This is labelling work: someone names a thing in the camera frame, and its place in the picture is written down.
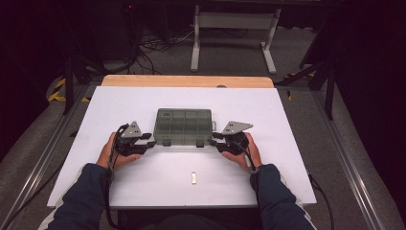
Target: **dark background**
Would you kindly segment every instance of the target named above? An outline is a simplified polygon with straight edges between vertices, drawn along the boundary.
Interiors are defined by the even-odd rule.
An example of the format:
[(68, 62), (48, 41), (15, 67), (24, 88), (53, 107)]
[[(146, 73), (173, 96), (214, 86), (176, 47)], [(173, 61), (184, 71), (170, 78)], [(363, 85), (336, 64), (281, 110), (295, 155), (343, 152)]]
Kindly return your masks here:
[[(402, 28), (406, 20), (400, 3), (399, 5), (379, 1), (365, 3), (357, 15), (350, 17), (350, 27), (347, 28), (347, 33), (350, 34), (344, 34), (349, 38), (348, 40), (335, 43), (335, 38), (339, 34), (327, 33), (319, 43), (314, 43), (313, 48), (316, 53), (320, 50), (323, 52), (325, 49), (325, 52), (334, 48), (342, 50), (336, 57), (337, 85), (374, 166), (406, 221), (404, 196), (406, 185), (402, 182), (406, 163), (406, 123), (404, 121), (406, 82), (402, 73), (406, 65), (403, 58), (406, 54), (404, 43), (406, 31)], [(2, 111), (0, 130), (3, 134), (0, 142), (0, 160), (24, 130), (48, 106), (45, 98), (46, 90), (62, 71), (63, 60), (66, 57), (64, 43), (55, 27), (55, 21), (45, 8), (46, 6), (34, 1), (2, 1), (0, 8), (0, 106)], [(112, 9), (111, 5), (103, 8), (104, 11), (106, 9)], [(80, 12), (74, 5), (65, 5), (65, 10)], [(111, 14), (115, 15), (115, 19), (112, 20), (121, 23), (121, 26), (114, 30), (111, 28), (107, 30), (109, 32), (106, 34), (110, 37), (107, 40), (125, 41), (113, 42), (120, 44), (120, 47), (113, 47), (116, 48), (113, 50), (122, 50), (121, 52), (113, 54), (110, 52), (111, 49), (110, 51), (100, 49), (105, 47), (102, 44), (107, 41), (97, 40), (92, 35), (105, 33), (105, 28), (92, 26), (95, 22), (88, 18), (83, 18), (88, 20), (87, 23), (76, 22), (77, 26), (74, 28), (79, 30), (76, 36), (86, 36), (80, 39), (79, 43), (74, 43), (79, 46), (77, 47), (79, 50), (80, 47), (82, 48), (87, 58), (101, 62), (112, 58), (126, 59), (134, 54), (134, 52), (124, 53), (128, 50), (126, 47), (132, 47), (129, 41), (131, 39), (126, 37), (128, 34), (125, 32), (127, 21), (118, 16), (121, 13), (120, 8), (115, 8), (114, 11), (116, 12)], [(179, 21), (177, 17), (185, 16), (173, 11), (167, 11), (167, 15), (168, 25), (157, 22), (158, 25), (164, 25), (165, 30), (176, 29), (173, 27), (179, 25), (176, 23)], [(309, 14), (304, 14), (300, 17), (295, 11), (285, 11), (282, 14), (281, 24), (284, 27), (311, 26), (318, 29), (320, 18), (314, 20), (317, 17), (320, 15), (311, 17)], [(152, 23), (155, 19), (150, 18), (147, 21)], [(345, 21), (346, 16), (341, 15), (340, 19)], [(189, 19), (180, 21), (192, 22)], [(340, 20), (332, 21), (331, 28), (340, 28)]]

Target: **white metal stand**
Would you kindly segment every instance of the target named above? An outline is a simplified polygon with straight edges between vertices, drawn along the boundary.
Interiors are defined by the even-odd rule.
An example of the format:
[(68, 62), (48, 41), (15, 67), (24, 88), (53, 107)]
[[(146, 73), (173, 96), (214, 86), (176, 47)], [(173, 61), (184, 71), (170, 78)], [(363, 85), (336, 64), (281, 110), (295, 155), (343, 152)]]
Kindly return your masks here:
[(229, 12), (200, 12), (199, 6), (194, 11), (194, 44), (192, 52), (192, 72), (198, 70), (200, 28), (229, 28), (229, 29), (255, 29), (268, 30), (268, 37), (260, 47), (265, 57), (266, 65), (270, 74), (276, 74), (274, 61), (269, 52), (272, 38), (278, 26), (281, 10), (275, 10), (274, 13), (229, 13)]

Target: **white table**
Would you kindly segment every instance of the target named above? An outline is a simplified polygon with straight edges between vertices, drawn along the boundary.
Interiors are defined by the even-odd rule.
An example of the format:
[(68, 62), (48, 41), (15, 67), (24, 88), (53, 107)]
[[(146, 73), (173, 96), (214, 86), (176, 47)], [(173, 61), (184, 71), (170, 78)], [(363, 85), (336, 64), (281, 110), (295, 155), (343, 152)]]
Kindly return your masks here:
[[(274, 88), (120, 87), (96, 89), (59, 174), (48, 206), (70, 187), (79, 169), (96, 162), (110, 133), (137, 121), (152, 132), (158, 108), (209, 108), (217, 131), (229, 121), (251, 123), (264, 164), (275, 164), (304, 204), (315, 203), (302, 157)], [(197, 183), (192, 185), (192, 173)], [(155, 146), (116, 172), (110, 205), (117, 209), (253, 207), (249, 174), (216, 148)]]

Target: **dark sleeve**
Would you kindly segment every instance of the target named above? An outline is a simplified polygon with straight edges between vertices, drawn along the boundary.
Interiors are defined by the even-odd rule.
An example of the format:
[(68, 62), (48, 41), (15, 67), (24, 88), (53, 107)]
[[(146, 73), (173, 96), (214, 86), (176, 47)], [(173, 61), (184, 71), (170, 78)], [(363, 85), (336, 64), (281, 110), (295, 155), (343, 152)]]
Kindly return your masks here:
[(262, 165), (250, 178), (256, 191), (264, 230), (316, 229), (296, 197), (283, 184), (275, 165)]
[(75, 184), (56, 204), (40, 229), (99, 229), (104, 209), (103, 181), (106, 169), (87, 164)]

